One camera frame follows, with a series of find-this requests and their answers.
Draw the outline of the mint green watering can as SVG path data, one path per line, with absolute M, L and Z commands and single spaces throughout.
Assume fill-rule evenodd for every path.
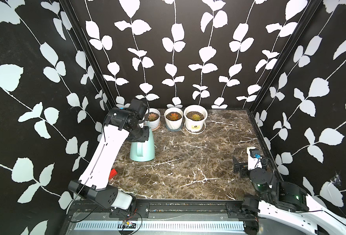
M 149 121 L 144 122 L 144 128 L 148 127 L 148 140 L 141 142 L 134 142 L 131 144 L 130 159 L 136 162 L 147 162 L 155 158 L 155 142 L 152 129 Z

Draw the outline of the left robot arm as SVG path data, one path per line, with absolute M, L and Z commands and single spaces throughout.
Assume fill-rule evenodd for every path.
M 143 143 L 149 139 L 149 128 L 141 127 L 148 108 L 131 105 L 113 108 L 105 116 L 102 137 L 94 155 L 78 180 L 70 181 L 69 191 L 98 206 L 130 210 L 133 196 L 109 185 L 109 176 L 125 141 Z

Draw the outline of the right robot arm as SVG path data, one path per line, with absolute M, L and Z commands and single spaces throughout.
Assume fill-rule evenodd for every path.
M 256 191 L 256 195 L 244 197 L 235 213 L 270 219 L 307 235 L 346 235 L 346 218 L 328 210 L 298 185 L 278 180 L 262 162 L 261 156 L 247 163 L 233 158 L 233 172 L 247 176 Z

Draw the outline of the pink-green succulent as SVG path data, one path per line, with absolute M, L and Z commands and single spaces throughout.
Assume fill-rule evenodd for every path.
M 159 118 L 159 115 L 157 113 L 154 113 L 154 112 L 150 112 L 148 113 L 148 116 L 147 116 L 147 120 L 152 122 L 152 121 L 156 121 L 158 120 Z

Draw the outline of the red-orange succulent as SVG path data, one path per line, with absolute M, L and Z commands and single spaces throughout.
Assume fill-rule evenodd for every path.
M 167 115 L 167 119 L 170 121 L 176 121 L 176 120 L 180 120 L 182 118 L 181 114 L 178 112 L 170 112 Z

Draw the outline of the yellow-green succulent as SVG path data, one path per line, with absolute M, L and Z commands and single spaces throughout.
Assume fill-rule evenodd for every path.
M 190 119 L 193 121 L 200 121 L 200 120 L 203 120 L 203 116 L 200 113 L 199 114 L 195 113 L 195 114 L 192 114 Z

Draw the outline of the peach saucer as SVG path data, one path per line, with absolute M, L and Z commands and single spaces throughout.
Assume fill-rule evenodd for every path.
M 157 129 L 159 129 L 160 125 L 161 125 L 161 122 L 155 128 L 153 128 L 152 131 L 156 131 Z

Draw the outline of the white ribbed round pot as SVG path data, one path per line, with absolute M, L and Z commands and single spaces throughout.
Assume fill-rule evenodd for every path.
M 146 113 L 145 125 L 150 127 L 152 130 L 156 130 L 160 126 L 160 112 L 155 108 L 150 108 L 149 112 Z

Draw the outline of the blue-grey saucer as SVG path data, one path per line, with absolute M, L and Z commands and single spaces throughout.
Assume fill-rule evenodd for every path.
M 165 127 L 167 128 L 167 130 L 170 131 L 170 132 L 179 132 L 179 131 L 182 129 L 182 126 L 183 126 L 183 125 L 181 125 L 178 129 L 171 129 L 171 128 L 169 128 L 167 125 L 165 125 Z

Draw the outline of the cream faceted pot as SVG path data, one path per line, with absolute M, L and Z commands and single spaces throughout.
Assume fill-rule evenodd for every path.
M 173 107 L 168 108 L 164 113 L 166 127 L 170 131 L 178 131 L 183 124 L 183 112 L 181 109 Z

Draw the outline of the small red object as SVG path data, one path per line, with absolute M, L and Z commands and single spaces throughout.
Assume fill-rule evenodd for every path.
M 113 179 L 117 174 L 118 172 L 115 169 L 112 169 L 109 174 L 109 180 Z

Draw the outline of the white perforated strip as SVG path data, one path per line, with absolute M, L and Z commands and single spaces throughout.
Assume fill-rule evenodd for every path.
M 135 221 L 136 229 L 119 230 L 120 221 L 83 221 L 75 231 L 167 231 L 167 232 L 244 232 L 241 221 Z

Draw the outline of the large white labelled pot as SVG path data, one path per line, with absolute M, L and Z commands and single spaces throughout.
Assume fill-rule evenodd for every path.
M 199 134 L 205 129 L 208 117 L 207 110 L 200 105 L 190 105 L 184 110 L 185 128 L 194 134 Z

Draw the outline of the white saucer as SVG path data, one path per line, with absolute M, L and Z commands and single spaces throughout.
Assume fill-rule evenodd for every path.
M 187 128 L 186 125 L 184 125 L 184 127 L 185 127 L 185 129 L 186 129 L 189 133 L 198 135 L 198 134 L 201 134 L 201 133 L 204 132 L 204 130 L 206 129 L 206 123 L 204 123 L 204 125 L 202 126 L 202 128 L 201 128 L 200 130 L 198 130 L 198 131 L 192 131 L 192 130 L 190 130 L 189 128 Z

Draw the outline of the small circuit board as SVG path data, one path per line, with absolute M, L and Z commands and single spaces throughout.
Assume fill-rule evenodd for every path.
M 119 230 L 132 230 L 136 229 L 137 223 L 135 221 L 120 221 L 119 223 Z

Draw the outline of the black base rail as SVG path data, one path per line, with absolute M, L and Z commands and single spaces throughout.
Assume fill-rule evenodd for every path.
M 105 209 L 91 201 L 75 201 L 69 208 L 68 217 L 84 213 L 105 213 L 110 218 L 127 216 L 149 218 L 152 213 L 224 213 L 228 218 L 255 219 L 257 210 L 247 203 L 235 200 L 173 200 L 136 199 L 128 209 L 110 207 Z

